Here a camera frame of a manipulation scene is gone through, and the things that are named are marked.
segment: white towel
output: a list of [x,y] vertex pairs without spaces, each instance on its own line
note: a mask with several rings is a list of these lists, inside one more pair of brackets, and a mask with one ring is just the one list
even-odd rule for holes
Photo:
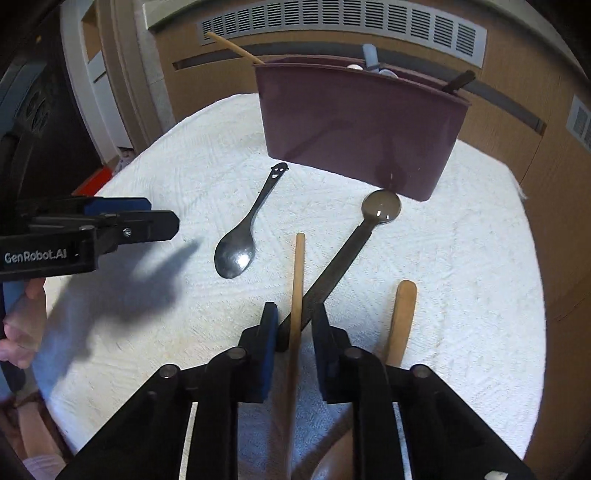
[[[295,235],[305,232],[309,288],[362,221],[376,188],[290,164],[254,222],[256,258],[233,280],[213,252],[247,213],[277,161],[269,158],[257,95],[234,96],[192,115],[142,153],[102,191],[145,196],[171,209],[170,242],[128,245],[100,268],[48,280],[50,328],[35,362],[48,406],[80,449],[156,369],[206,363],[259,322],[265,301],[290,311]],[[431,366],[519,455],[540,404],[545,357],[543,293],[534,243],[507,167],[458,141],[433,197],[402,199],[377,227],[326,302],[329,320],[354,345],[382,352],[394,294],[418,285],[402,366]],[[317,388],[310,328],[303,333],[295,464],[310,475],[346,430],[347,406]],[[240,405],[241,478],[279,478],[274,421],[284,356],[263,405]]]

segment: maroon bin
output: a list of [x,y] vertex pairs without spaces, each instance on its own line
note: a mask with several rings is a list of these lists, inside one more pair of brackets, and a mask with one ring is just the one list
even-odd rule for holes
[[470,103],[408,70],[391,67],[396,79],[348,64],[287,57],[255,66],[269,156],[427,200]]

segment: bolt head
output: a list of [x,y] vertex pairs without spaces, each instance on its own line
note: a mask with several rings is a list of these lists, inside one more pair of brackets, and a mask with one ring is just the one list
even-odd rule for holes
[[178,367],[172,364],[163,365],[160,367],[160,370],[158,370],[158,373],[162,378],[174,377],[177,372]]
[[232,360],[240,360],[241,358],[244,358],[246,356],[246,350],[244,350],[244,348],[242,348],[241,346],[235,346],[233,348],[230,348],[230,350],[228,350],[228,357],[230,357]]
[[430,368],[426,367],[425,365],[415,365],[412,372],[417,378],[427,378],[429,375],[431,375]]
[[363,356],[363,351],[361,348],[356,346],[350,346],[345,350],[345,357],[350,358],[352,360],[358,360]]

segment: air vent grille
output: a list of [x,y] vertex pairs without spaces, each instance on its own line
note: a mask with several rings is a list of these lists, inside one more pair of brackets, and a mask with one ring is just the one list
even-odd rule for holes
[[226,24],[225,33],[232,35],[236,33],[236,14],[234,12],[226,14],[223,17],[224,23]]
[[571,132],[579,142],[591,152],[591,111],[577,97],[573,97],[570,106],[569,118],[566,121],[566,130]]
[[453,22],[448,18],[435,16],[435,30],[433,31],[433,41],[444,45],[448,48],[452,47],[453,42]]
[[284,24],[299,25],[300,24],[300,3],[299,2],[285,2],[283,4]]
[[457,51],[461,51],[466,55],[472,55],[474,53],[475,40],[476,30],[461,23],[457,26]]
[[361,0],[343,0],[343,24],[361,26]]
[[240,10],[238,12],[238,30],[246,32],[251,29],[251,13],[248,10]]
[[365,3],[365,26],[368,28],[384,27],[384,4],[378,2]]
[[408,10],[400,5],[388,5],[388,30],[406,33]]
[[271,28],[281,26],[281,4],[267,5],[267,23]]
[[412,37],[429,40],[429,25],[431,24],[431,15],[429,12],[413,8],[410,21],[410,34]]
[[214,31],[226,38],[270,31],[334,30],[373,33],[443,51],[482,67],[486,30],[442,10],[403,0],[264,1],[197,24],[202,44]]
[[325,25],[338,25],[339,12],[339,0],[324,0],[322,2],[322,23]]

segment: human hand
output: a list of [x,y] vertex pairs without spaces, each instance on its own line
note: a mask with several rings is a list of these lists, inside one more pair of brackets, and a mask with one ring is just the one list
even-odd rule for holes
[[0,361],[18,368],[31,365],[37,353],[47,322],[45,278],[30,280],[25,293],[4,318],[5,339],[0,340]]

